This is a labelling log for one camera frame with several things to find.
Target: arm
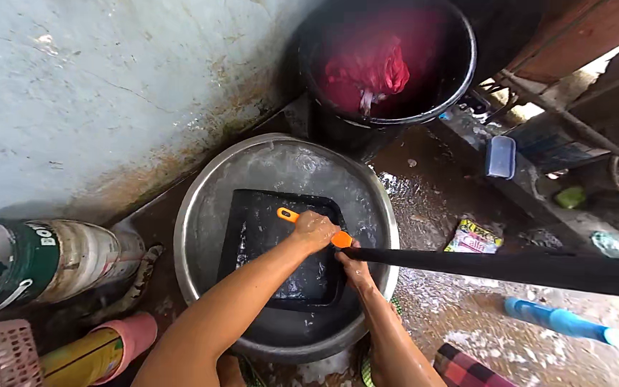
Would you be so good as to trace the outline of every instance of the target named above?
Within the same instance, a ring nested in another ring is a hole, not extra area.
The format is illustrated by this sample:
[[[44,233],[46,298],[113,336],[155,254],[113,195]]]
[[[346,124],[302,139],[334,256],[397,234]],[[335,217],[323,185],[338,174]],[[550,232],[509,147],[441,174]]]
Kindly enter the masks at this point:
[[[441,377],[417,348],[391,304],[369,274],[366,262],[337,253],[358,295],[371,333],[371,378],[377,387],[445,387]]]
[[[231,273],[181,314],[145,360],[133,386],[218,386],[217,359],[242,336],[269,298],[310,254],[340,230],[307,211],[295,231]]]

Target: detergent packet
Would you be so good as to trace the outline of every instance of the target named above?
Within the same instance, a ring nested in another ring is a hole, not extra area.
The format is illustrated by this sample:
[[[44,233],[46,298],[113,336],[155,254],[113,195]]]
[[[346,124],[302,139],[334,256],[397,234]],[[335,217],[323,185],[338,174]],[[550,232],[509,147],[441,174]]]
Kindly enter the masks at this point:
[[[463,219],[455,230],[455,236],[443,251],[453,253],[494,254],[503,244],[503,239],[481,228],[469,219]]]

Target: plaid cloth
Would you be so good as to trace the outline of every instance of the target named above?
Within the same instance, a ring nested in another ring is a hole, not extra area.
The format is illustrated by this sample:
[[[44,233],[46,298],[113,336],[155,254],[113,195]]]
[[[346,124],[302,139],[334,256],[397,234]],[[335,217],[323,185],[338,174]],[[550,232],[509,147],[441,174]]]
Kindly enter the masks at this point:
[[[475,358],[448,343],[436,352],[434,369],[448,387],[515,387]]]

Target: concrete floor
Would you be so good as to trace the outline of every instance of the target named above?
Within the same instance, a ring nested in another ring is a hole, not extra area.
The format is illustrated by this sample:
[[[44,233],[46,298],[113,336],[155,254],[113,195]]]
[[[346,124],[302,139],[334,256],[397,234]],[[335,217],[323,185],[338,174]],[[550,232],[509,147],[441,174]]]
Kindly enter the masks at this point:
[[[286,132],[287,128],[274,128]],[[384,183],[400,231],[403,249],[441,250],[462,218],[472,218],[505,238],[499,251],[527,249],[524,235],[539,228],[533,219],[477,177],[477,169],[456,158],[427,128],[411,128],[370,163]],[[167,252],[158,260],[140,309],[157,318],[159,334],[186,305],[173,266],[173,228],[190,176],[150,206],[133,223],[150,245]],[[518,386],[619,386],[619,349],[573,339],[505,317],[504,296],[564,306],[592,321],[619,328],[619,297],[562,291],[442,273],[402,269],[395,294],[403,323],[430,359],[445,341],[477,357]],[[366,347],[311,365],[255,362],[269,386],[361,386],[357,368]],[[142,363],[136,359],[112,385],[127,386]],[[326,372],[338,373],[325,375]]]

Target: yellow container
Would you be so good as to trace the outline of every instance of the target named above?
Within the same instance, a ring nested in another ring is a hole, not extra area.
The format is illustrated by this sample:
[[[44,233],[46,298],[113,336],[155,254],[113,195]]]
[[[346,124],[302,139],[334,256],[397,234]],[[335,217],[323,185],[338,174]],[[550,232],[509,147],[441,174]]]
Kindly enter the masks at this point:
[[[123,357],[123,340],[102,328],[40,358],[45,387],[88,387],[110,377]]]

